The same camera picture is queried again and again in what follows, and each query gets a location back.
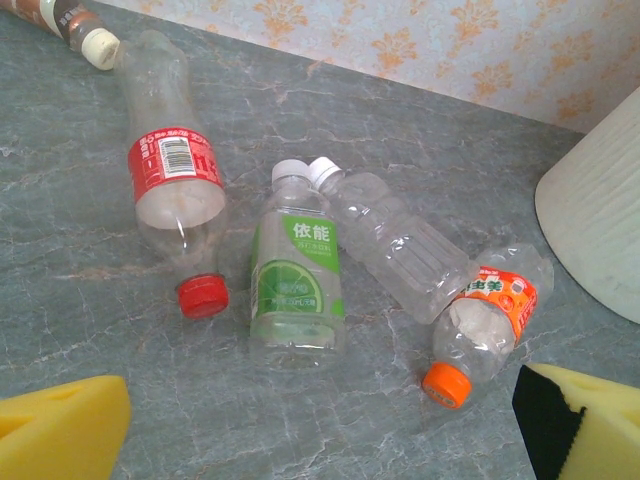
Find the empty plastic bottle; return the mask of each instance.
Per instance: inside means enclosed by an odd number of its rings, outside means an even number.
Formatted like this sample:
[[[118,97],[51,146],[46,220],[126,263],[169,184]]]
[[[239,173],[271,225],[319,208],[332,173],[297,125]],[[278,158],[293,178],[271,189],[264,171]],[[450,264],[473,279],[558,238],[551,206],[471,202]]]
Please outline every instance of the empty plastic bottle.
[[[534,311],[553,292],[553,265],[533,245],[490,249],[482,265],[436,324],[435,362],[422,386],[436,402],[461,407],[474,384],[502,369]]]
[[[171,263],[183,314],[215,315],[228,304],[217,265],[227,199],[191,103],[187,59],[163,34],[145,31],[121,43],[115,71],[129,107],[129,171],[140,232]]]
[[[344,350],[338,239],[309,167],[283,160],[253,244],[251,355],[259,366],[307,369]]]
[[[326,157],[310,165],[331,204],[340,244],[420,323],[431,323],[478,266],[396,197],[372,173],[345,177]]]

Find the wall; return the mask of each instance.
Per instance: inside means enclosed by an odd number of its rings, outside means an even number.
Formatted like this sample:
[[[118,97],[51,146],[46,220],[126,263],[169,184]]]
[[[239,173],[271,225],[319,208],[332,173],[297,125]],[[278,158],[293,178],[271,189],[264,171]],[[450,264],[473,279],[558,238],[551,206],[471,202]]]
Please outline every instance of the wall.
[[[102,0],[582,132],[640,85],[638,0]]]

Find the black sponge edge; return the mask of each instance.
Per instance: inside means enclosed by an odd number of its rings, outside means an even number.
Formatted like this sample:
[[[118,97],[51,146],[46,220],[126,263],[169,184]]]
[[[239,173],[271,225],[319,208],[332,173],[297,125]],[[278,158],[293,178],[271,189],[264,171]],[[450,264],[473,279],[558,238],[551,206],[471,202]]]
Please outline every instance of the black sponge edge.
[[[526,365],[520,368],[511,405],[536,478],[556,480],[586,407],[571,411],[560,387]]]

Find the crushed plastic bottle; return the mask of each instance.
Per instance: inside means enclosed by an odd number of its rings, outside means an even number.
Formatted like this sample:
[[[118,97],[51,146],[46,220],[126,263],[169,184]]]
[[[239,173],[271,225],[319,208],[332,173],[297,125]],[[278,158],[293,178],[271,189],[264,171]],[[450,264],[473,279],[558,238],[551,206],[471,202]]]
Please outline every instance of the crushed plastic bottle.
[[[460,408],[473,385],[504,365],[536,308],[553,292],[553,265],[533,245],[489,249],[478,277],[447,308],[433,333],[435,362],[422,382],[436,402]]]
[[[250,349],[258,366],[322,368],[344,350],[336,228],[308,175],[299,160],[273,168],[254,236]]]
[[[149,30],[121,43],[115,71],[129,108],[138,227],[171,263],[183,314],[210,317],[229,301],[217,265],[228,209],[213,148],[191,103],[187,58]]]
[[[331,204],[340,244],[423,324],[432,323],[478,272],[476,263],[372,173],[345,177],[326,157],[310,165]]]

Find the red bottle cap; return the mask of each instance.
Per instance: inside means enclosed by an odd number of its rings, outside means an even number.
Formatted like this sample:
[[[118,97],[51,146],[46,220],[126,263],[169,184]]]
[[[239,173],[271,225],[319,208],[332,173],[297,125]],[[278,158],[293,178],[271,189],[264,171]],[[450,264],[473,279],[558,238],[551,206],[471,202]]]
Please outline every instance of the red bottle cap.
[[[229,292],[222,275],[199,275],[178,287],[178,302],[185,317],[201,320],[220,313],[229,305]]]

